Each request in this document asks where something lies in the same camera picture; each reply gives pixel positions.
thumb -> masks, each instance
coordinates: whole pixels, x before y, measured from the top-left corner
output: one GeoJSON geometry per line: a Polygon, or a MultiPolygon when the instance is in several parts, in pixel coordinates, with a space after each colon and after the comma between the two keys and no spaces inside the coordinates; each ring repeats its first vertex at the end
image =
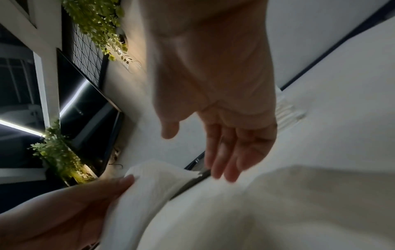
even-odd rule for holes
{"type": "Polygon", "coordinates": [[[126,191],[135,178],[128,175],[124,178],[95,180],[88,184],[82,184],[64,189],[66,196],[70,196],[74,201],[83,203],[113,198],[126,191]]]}
{"type": "Polygon", "coordinates": [[[162,124],[162,137],[164,139],[175,137],[180,129],[180,123],[178,121],[168,122],[161,120],[160,123],[162,124]]]}

hanging plant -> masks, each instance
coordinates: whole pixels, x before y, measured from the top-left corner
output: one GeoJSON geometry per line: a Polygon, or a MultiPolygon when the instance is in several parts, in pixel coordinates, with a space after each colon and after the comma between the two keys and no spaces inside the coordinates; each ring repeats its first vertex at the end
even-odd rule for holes
{"type": "Polygon", "coordinates": [[[81,163],[80,158],[67,146],[67,139],[60,133],[59,120],[45,130],[44,140],[32,145],[33,155],[48,162],[52,171],[64,181],[74,178],[77,183],[86,183],[94,177],[81,163]]]}
{"type": "Polygon", "coordinates": [[[107,45],[114,51],[127,52],[128,49],[116,34],[120,26],[119,17],[123,17],[122,8],[117,5],[119,0],[62,0],[62,6],[78,25],[82,34],[87,35],[104,55],[111,61],[115,57],[107,45]]]}

television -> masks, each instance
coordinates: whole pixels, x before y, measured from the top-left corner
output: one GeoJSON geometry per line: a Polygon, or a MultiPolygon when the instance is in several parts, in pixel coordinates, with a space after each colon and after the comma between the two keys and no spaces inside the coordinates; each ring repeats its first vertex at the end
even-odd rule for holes
{"type": "Polygon", "coordinates": [[[96,175],[105,170],[123,113],[58,49],[60,131],[96,175]]]}

light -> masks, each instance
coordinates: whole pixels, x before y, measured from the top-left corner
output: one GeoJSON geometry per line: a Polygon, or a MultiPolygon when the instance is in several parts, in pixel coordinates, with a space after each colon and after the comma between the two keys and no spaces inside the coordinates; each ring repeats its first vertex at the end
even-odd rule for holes
{"type": "Polygon", "coordinates": [[[17,125],[17,124],[8,122],[8,121],[0,120],[0,124],[4,125],[4,126],[7,126],[7,127],[10,127],[10,128],[13,128],[13,129],[18,129],[18,130],[23,131],[23,132],[27,132],[27,133],[35,135],[35,136],[44,137],[44,135],[42,133],[38,132],[38,131],[35,131],[35,130],[32,130],[32,129],[28,129],[28,128],[22,127],[20,125],[17,125]]]}
{"type": "Polygon", "coordinates": [[[70,108],[70,106],[77,100],[77,98],[82,94],[82,91],[89,85],[89,81],[85,80],[81,86],[78,88],[78,90],[75,92],[74,96],[71,98],[71,100],[62,108],[62,110],[59,113],[59,116],[62,117],[70,108]]]}

black metal grid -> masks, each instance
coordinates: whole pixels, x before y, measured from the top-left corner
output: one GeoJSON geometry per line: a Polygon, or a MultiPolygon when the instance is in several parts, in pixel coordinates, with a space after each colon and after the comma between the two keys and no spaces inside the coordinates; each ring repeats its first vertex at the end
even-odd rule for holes
{"type": "Polygon", "coordinates": [[[73,25],[73,63],[87,76],[89,80],[99,87],[100,71],[103,63],[103,53],[92,40],[73,25]]]}

